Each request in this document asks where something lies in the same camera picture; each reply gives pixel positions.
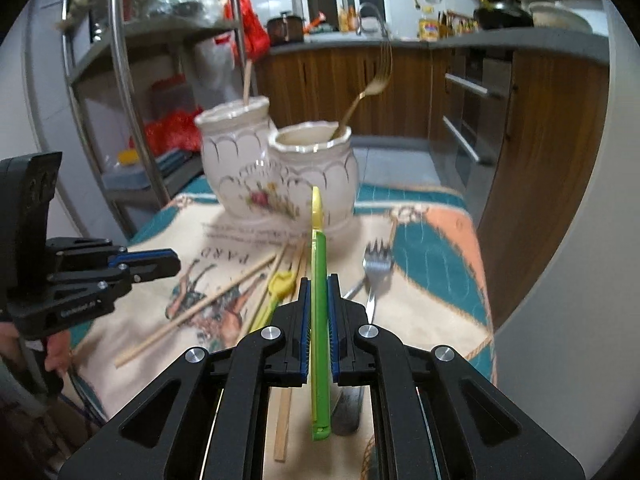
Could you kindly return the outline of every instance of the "silver screw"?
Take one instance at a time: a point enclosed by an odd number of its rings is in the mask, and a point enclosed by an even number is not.
[[[358,329],[358,334],[367,339],[378,335],[378,327],[373,325],[363,325]]]
[[[260,330],[260,335],[265,339],[277,339],[281,333],[277,326],[266,326]]]
[[[456,356],[456,353],[448,346],[438,346],[434,354],[440,361],[444,362],[451,361]]]
[[[184,358],[190,363],[199,363],[204,359],[205,352],[202,348],[189,348]]]

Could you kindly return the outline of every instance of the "human hand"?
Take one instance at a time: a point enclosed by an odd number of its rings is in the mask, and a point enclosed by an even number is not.
[[[23,359],[18,347],[18,331],[13,323],[0,323],[0,354],[21,364]],[[44,367],[47,372],[56,370],[60,376],[71,366],[71,332],[64,330],[47,337],[47,357]]]

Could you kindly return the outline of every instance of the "shelf rack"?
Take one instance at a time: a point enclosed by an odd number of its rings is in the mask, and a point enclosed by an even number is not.
[[[229,0],[233,18],[220,20],[212,27],[202,27],[177,17],[161,17],[149,20],[124,23],[123,0],[108,0],[109,27],[105,37],[97,41],[73,63],[70,50],[70,38],[67,32],[62,34],[62,51],[67,91],[71,101],[71,111],[78,129],[79,140],[84,153],[98,181],[110,210],[127,237],[135,234],[135,227],[125,213],[124,205],[144,205],[164,207],[180,189],[193,177],[202,172],[202,161],[194,156],[169,176],[162,177],[156,159],[145,137],[145,128],[135,100],[133,80],[129,65],[129,55],[133,59],[144,57],[146,52],[155,52],[158,46],[191,46],[228,31],[234,31],[240,59],[240,69],[244,77],[246,50],[244,30],[241,27],[240,0]],[[69,0],[63,0],[62,20],[68,13]],[[78,98],[78,82],[85,77],[104,70],[113,70],[118,94],[125,113],[127,126],[131,132],[135,149],[138,152],[150,187],[142,190],[105,190],[102,184],[100,164],[92,138],[88,133],[85,118],[82,116]]]

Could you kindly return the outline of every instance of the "fork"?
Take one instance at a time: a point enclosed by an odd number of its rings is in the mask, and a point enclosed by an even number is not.
[[[351,106],[343,115],[342,119],[338,123],[338,127],[335,129],[334,134],[329,140],[337,139],[344,134],[345,128],[347,127],[347,124],[349,123],[351,116],[358,107],[358,103],[360,101],[362,101],[367,96],[378,95],[382,93],[382,91],[386,88],[386,85],[389,84],[389,80],[391,79],[393,65],[394,63],[393,57],[391,55],[391,41],[389,40],[389,38],[385,38],[380,45],[380,60],[378,61],[378,70],[376,72],[376,75],[365,87],[365,89],[360,92],[353,100],[353,103],[351,103]]]
[[[369,298],[367,299],[367,320],[372,323],[376,311],[376,291],[393,269],[394,258],[391,247],[384,242],[375,241],[373,247],[367,244],[364,251],[362,267],[365,277],[360,280],[347,294],[346,300],[353,298],[366,282],[369,283]],[[336,435],[347,436],[355,433],[360,425],[362,411],[362,397],[364,387],[343,386],[331,413],[331,430]]]

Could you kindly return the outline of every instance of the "ceramic jar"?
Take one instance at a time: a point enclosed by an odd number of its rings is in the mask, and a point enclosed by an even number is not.
[[[338,123],[302,123],[273,132],[266,160],[256,165],[247,202],[251,208],[289,219],[299,231],[311,229],[311,192],[322,195],[324,230],[339,229],[353,217],[358,192],[358,163],[351,129],[327,142]]]
[[[242,168],[266,154],[268,138],[277,129],[269,117],[269,99],[264,96],[224,103],[195,118],[202,133],[202,166],[205,176],[225,210],[244,220],[261,219],[264,212],[249,208],[240,198],[242,189],[223,184],[239,182]]]

